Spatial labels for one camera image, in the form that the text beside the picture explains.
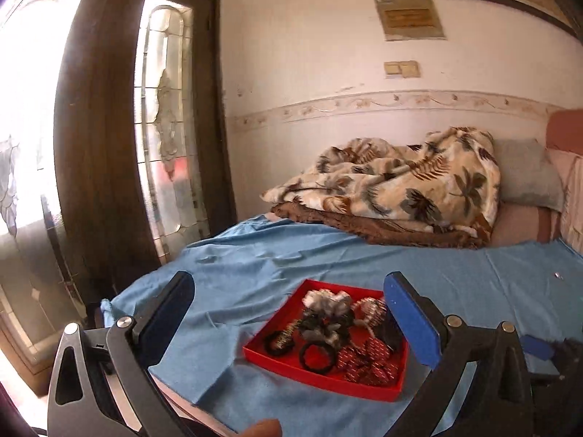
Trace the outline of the person left hand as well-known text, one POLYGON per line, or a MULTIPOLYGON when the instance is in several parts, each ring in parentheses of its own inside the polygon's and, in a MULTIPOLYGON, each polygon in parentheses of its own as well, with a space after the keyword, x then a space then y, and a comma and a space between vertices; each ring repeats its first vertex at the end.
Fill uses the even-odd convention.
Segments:
POLYGON ((238 434, 238 437, 282 437, 283 429, 278 419, 264 419, 238 434))

